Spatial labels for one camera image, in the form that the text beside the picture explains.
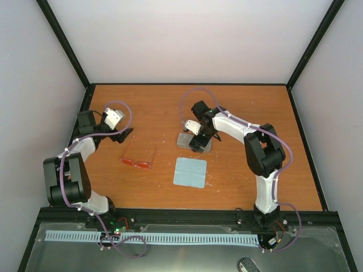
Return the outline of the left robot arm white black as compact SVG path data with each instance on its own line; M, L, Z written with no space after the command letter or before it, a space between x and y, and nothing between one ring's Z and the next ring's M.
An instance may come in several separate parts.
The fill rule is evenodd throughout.
M85 161L105 138L123 143L133 131L118 131L116 126L124 119L120 110L106 108L96 123L93 110L77 114L77 124L71 145L53 158L43 161L47 199L51 206L71 206L90 215L98 214L98 221L105 228L117 224L118 214L109 197L91 189Z

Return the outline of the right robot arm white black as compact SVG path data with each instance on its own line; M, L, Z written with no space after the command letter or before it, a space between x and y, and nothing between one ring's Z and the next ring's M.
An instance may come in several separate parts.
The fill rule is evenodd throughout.
M251 124L225 108L209 108L202 100L195 103L191 111L197 121L187 120L184 127L194 134L189 143L193 152L205 151L212 138L220 141L219 132L228 134L244 145L247 165L256 176L254 221L260 228L271 225L280 211L276 201L275 174L282 168L286 158L274 127L270 124Z

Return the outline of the grey glasses case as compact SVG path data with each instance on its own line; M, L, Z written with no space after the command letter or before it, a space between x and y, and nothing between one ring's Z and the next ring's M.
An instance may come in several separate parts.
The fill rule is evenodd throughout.
M176 141L177 147L183 148L183 149L186 149L186 150L192 150L189 147L189 144L190 144L193 137L194 137L194 135L192 135L192 134L180 133L178 135L178 138L177 138L177 141ZM208 142L206 147L202 148L202 151L199 151L199 153L210 153L211 149L212 149L212 139Z

